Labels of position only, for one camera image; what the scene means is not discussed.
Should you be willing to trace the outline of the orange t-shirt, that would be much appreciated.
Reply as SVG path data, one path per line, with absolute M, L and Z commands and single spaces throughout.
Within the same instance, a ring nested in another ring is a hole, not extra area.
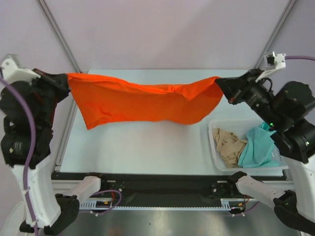
M 127 121 L 192 125 L 210 114 L 223 96 L 215 77 L 175 85 L 140 85 L 79 73 L 68 73 L 67 79 L 88 130 Z

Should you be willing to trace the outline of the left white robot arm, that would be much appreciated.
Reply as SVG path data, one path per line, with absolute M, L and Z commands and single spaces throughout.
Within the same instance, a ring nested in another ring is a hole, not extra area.
M 26 204 L 20 231 L 38 234 L 42 229 L 48 236 L 59 235 L 75 221 L 80 204 L 94 193 L 106 195 L 109 185 L 90 175 L 62 194 L 53 191 L 50 142 L 56 106 L 70 93 L 67 75 L 4 66 L 0 75 L 0 109 L 5 114 L 0 148 Z

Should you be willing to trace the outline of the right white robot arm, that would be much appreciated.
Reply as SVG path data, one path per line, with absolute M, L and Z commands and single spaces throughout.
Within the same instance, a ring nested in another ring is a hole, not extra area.
M 227 185 L 232 197 L 251 196 L 270 207 L 289 228 L 315 233 L 315 127 L 305 119 L 315 107 L 307 84 L 290 81 L 274 94 L 263 86 L 263 71 L 251 69 L 240 77 L 218 78 L 216 84 L 232 105 L 246 103 L 273 131 L 272 139 L 289 167 L 294 190 L 279 190 L 244 172 Z

